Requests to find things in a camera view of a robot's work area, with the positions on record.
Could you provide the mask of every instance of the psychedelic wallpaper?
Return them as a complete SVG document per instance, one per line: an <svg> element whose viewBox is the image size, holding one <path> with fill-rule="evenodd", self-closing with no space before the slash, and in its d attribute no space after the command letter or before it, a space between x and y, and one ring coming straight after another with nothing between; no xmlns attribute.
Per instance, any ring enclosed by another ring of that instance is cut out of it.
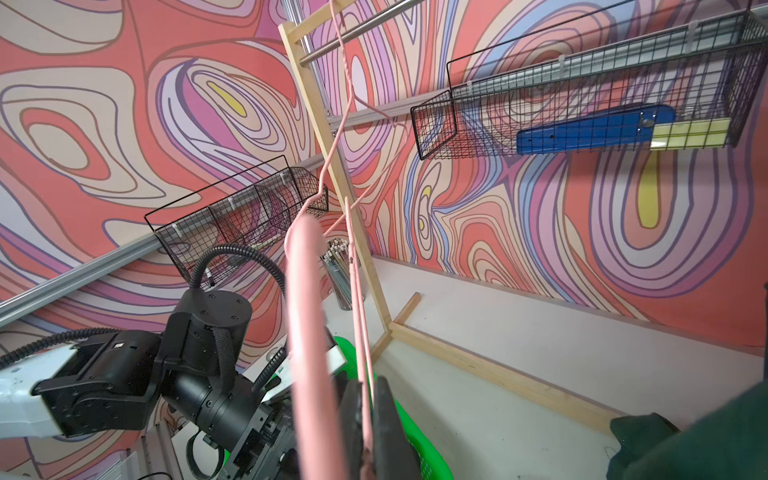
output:
<svg viewBox="0 0 768 480"><path fill-rule="evenodd" d="M155 207L281 154L313 156L284 21L280 0L0 0L0 301L147 234ZM280 246L270 255L284 263ZM0 329L0 350L88 326L161 331L185 288L160 250ZM253 304L244 367L284 333L280 290L253 266L222 288ZM0 440L0 470L93 478L138 435Z"/></svg>
<svg viewBox="0 0 768 480"><path fill-rule="evenodd" d="M300 3L308 14L322 0ZM355 86L374 104L434 91L447 85L450 58L610 3L428 0L350 44ZM745 4L637 0L457 62L451 80ZM345 23L386 5L360 0ZM152 208L257 161L315 154L277 33L285 17L280 0L0 0L0 300L145 235ZM326 24L313 43L330 36ZM337 54L319 66L338 113ZM384 256L761 346L764 97L762 86L739 146L728 149L421 161L408 118L355 127L342 148L360 190L395 163L362 204ZM188 197L164 220L236 188ZM270 255L283 262L281 247ZM0 349L84 326L159 331L184 288L158 251L0 329ZM224 288L254 308L243 367L283 331L280 292L252 267ZM0 470L93 478L137 435L1 440Z"/></svg>
<svg viewBox="0 0 768 480"><path fill-rule="evenodd" d="M446 87L447 60L613 3L425 2L350 43L356 91L385 104ZM357 2L344 11L347 27L384 6ZM744 6L637 0L457 61L451 82ZM313 42L331 36L326 25ZM338 114L346 94L336 57L320 63ZM731 346L764 344L764 82L735 148L422 161L410 119L397 120L357 126L343 142L358 188L395 163L364 201L378 253Z"/></svg>

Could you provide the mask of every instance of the black wire basket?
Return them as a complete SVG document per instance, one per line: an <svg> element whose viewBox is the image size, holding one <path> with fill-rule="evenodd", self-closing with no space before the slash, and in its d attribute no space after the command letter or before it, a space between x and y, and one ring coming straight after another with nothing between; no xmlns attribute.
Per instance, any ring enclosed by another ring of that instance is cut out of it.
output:
<svg viewBox="0 0 768 480"><path fill-rule="evenodd" d="M233 177L252 174L259 166L243 170L190 195L199 194ZM176 202L183 199L152 210L144 219L181 276L189 283L197 260L215 245L236 243L263 250L282 240L306 199L317 193L317 184L317 177L306 169L286 167L162 227L156 228L150 222L150 216L173 208ZM328 187L325 187L323 196L310 204L307 213L320 217L327 211ZM245 262L242 257L234 255L215 257L208 264L203 288L213 288Z"/></svg>
<svg viewBox="0 0 768 480"><path fill-rule="evenodd" d="M411 109L416 145L422 160L736 145L767 62L752 12L691 22L450 87Z"/></svg>

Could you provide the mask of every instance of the wooden stick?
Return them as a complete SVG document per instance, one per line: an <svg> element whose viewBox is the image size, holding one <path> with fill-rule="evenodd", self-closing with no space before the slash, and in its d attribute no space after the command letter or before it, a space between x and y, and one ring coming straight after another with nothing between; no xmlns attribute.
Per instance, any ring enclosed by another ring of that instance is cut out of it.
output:
<svg viewBox="0 0 768 480"><path fill-rule="evenodd" d="M311 70L299 65L299 59L304 56L303 48L290 40L290 34L292 31L295 31L295 28L296 26L292 22L287 22L280 25L278 30L280 30L280 37L283 39L283 45L286 48L286 54L293 69L293 76L299 87L299 93L304 100L307 114L315 131L315 138L320 145L323 156L327 159L333 144L333 134L331 133L330 125L328 125L328 120L326 120L326 110L321 100L322 97L320 96L317 80ZM346 169L341 163L338 154L334 154L331 158L328 173L333 181L333 186L336 188L336 195L339 199L342 202L345 197L348 197L350 201L355 200L355 192L352 184L349 182L349 178L346 176ZM370 288L373 302L376 305L376 310L379 312L379 318L382 325L384 325L384 331L387 332L389 331L388 325L392 322L392 316L389 314L384 291L379 282L379 276L376 274L376 267L373 265L371 250L368 246L368 233L366 232L365 225L362 223L359 211L355 209L351 212L351 215L352 218L347 221L352 221L352 230L357 240L357 256L360 266L366 275L368 288Z"/></svg>
<svg viewBox="0 0 768 480"><path fill-rule="evenodd" d="M395 323L398 325L405 325L406 320L411 316L411 313L413 313L413 310L416 309L416 306L419 305L420 301L422 301L421 293L416 292L411 295L410 300L408 300L406 305L400 310L400 313L397 314L397 317L395 317Z"/></svg>
<svg viewBox="0 0 768 480"><path fill-rule="evenodd" d="M622 416L608 407L600 406L574 393L560 390L556 386L490 362L407 326L393 323L391 327L393 339L408 343L533 403L576 420L597 432L613 435L610 429L611 420Z"/></svg>
<svg viewBox="0 0 768 480"><path fill-rule="evenodd" d="M384 350L386 350L386 347L390 342L392 342L392 335L389 331L384 332L384 335L381 336L371 349L371 363L376 363L376 360L378 360L382 353L384 353Z"/></svg>
<svg viewBox="0 0 768 480"><path fill-rule="evenodd" d="M336 11L341 12L344 8L349 7L355 2L357 2L357 0L335 0L334 5L336 5ZM324 3L322 7L318 8L312 14L310 14L306 20L299 23L291 31L288 32L288 41L290 41L291 44L299 43L303 36L309 35L315 31L316 28L329 21L330 18L331 8L327 3ZM299 55L298 58L302 58L303 56L304 53Z"/></svg>
<svg viewBox="0 0 768 480"><path fill-rule="evenodd" d="M411 316L413 310L416 310L416 306L419 305L421 300L422 294L419 292L414 293L402 310L400 310L400 313L397 314L394 323L405 325L406 320ZM382 353L384 353L384 350L386 350L386 347L390 342L392 342L392 335L389 334L389 331L386 331L371 349L371 363L376 363L376 360L378 360Z"/></svg>

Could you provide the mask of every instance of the blue object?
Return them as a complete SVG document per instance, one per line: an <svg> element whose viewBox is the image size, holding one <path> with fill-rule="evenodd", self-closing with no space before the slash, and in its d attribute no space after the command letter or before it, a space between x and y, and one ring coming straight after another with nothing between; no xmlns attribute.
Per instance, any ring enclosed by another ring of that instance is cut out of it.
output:
<svg viewBox="0 0 768 480"><path fill-rule="evenodd" d="M518 154L589 150L614 145L649 142L654 125L674 122L672 107L663 104L631 104L596 111L584 117L560 121L518 132Z"/></svg>

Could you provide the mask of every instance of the green plastic bin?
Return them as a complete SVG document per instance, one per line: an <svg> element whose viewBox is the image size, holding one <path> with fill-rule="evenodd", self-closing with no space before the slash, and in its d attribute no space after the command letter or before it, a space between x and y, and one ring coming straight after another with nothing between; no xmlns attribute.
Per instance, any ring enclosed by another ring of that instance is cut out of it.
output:
<svg viewBox="0 0 768 480"><path fill-rule="evenodd" d="M340 336L334 337L336 343L339 344L339 348L344 354L346 359L346 365L341 368L346 372L347 378L357 379L357 356L355 352L355 346L349 342L349 340ZM421 459L422 478L424 480L453 480L453 474L451 469L442 459L442 455L437 449L432 446L429 439L419 430L419 427L411 420L408 413L400 406L400 403L395 400L397 406L397 412L400 414L400 422L402 422L402 429L406 433L408 441L419 453Z"/></svg>

